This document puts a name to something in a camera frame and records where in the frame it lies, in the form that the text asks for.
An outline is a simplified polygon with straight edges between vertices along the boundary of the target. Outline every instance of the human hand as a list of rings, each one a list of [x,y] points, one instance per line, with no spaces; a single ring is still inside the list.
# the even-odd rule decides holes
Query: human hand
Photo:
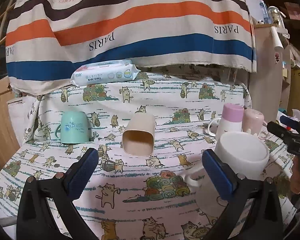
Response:
[[[290,189],[295,194],[300,194],[300,171],[299,171],[299,158],[293,158],[292,176],[290,178]]]

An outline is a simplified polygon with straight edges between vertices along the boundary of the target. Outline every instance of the white bottle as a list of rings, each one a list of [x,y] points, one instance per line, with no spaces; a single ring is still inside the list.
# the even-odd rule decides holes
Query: white bottle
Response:
[[[218,141],[220,136],[229,131],[241,131],[242,128],[242,118],[243,118],[244,108],[239,105],[226,103],[223,105],[221,117],[213,118],[208,124],[208,134],[216,137]],[[210,131],[210,126],[216,120],[220,120],[217,133],[212,133]]]

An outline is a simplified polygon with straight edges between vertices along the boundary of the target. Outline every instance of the screw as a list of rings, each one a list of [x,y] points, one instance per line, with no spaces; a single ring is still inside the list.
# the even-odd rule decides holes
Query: screw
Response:
[[[238,177],[238,179],[245,179],[246,178],[246,176],[242,173],[238,173],[237,177]]]
[[[273,183],[273,179],[270,178],[270,177],[266,178],[266,181],[267,181],[269,184],[272,184],[272,183]]]
[[[63,175],[64,175],[63,172],[58,172],[58,173],[55,175],[55,177],[56,177],[57,179],[61,179],[61,178],[63,177]]]
[[[33,176],[30,176],[28,179],[27,179],[27,182],[31,183],[33,181],[34,177]]]

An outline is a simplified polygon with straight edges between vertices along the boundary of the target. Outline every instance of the cat print fabric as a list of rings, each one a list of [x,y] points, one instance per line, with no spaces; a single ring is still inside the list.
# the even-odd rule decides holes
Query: cat print fabric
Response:
[[[215,138],[207,133],[209,121],[221,116],[225,102],[250,107],[249,93],[242,85],[230,86],[206,76],[210,72],[219,77],[219,69],[181,65],[175,71],[170,67],[156,68],[157,73],[142,70],[131,82],[70,86],[35,98],[26,117],[23,146],[0,172],[0,217],[17,215],[29,176],[41,180],[66,172],[93,147],[98,165],[74,205],[99,239],[204,238],[218,217],[198,210],[196,189],[182,175],[201,162],[203,149],[214,149]],[[89,142],[60,142],[61,116],[68,110],[87,114]],[[121,147],[124,129],[135,112],[155,115],[154,152],[148,157],[127,155]],[[279,138],[271,136],[266,144],[271,159],[262,176],[273,177],[280,185],[283,219],[289,224],[295,212],[286,197],[292,160]],[[69,235],[53,199],[48,204],[58,228]]]

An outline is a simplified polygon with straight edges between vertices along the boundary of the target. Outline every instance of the beige square cup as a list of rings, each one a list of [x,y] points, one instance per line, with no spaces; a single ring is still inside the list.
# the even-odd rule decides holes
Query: beige square cup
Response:
[[[130,155],[150,156],[154,149],[155,117],[135,113],[122,135],[123,150]]]

